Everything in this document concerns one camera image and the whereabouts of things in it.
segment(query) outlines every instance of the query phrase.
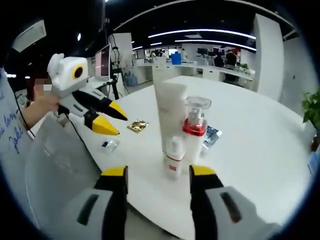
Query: computer monitor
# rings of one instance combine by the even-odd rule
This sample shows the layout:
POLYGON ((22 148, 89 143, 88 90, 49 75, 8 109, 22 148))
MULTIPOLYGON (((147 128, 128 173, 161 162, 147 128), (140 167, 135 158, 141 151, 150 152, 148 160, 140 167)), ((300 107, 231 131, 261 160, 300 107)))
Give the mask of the computer monitor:
POLYGON ((206 49, 206 48, 198 48, 197 53, 198 54, 207 55, 208 54, 208 49, 206 49))
POLYGON ((110 44, 95 54, 94 75, 110 79, 110 44))

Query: red label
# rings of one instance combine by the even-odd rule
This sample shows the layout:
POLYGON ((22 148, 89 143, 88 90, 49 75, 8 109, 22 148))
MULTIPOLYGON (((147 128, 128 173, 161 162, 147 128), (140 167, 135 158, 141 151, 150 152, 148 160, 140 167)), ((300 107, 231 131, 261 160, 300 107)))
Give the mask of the red label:
POLYGON ((170 169, 170 170, 173 170, 173 171, 177 171, 177 167, 171 166, 170 164, 169 164, 169 169, 170 169))

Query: potted plant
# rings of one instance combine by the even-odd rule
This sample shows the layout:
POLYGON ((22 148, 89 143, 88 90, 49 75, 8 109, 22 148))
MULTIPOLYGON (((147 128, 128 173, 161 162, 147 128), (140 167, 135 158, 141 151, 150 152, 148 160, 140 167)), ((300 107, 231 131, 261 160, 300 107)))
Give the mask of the potted plant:
POLYGON ((310 121, 316 129, 316 137, 313 139, 312 150, 317 149, 320 142, 320 88, 313 94, 304 93, 304 100, 302 101, 303 108, 303 122, 310 121))

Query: blue container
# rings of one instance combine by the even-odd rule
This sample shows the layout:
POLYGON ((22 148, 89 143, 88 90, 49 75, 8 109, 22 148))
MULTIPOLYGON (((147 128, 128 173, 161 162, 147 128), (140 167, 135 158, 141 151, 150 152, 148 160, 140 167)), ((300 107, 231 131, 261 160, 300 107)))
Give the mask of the blue container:
POLYGON ((171 60, 172 60, 172 65, 181 65, 182 64, 181 53, 171 54, 171 60))

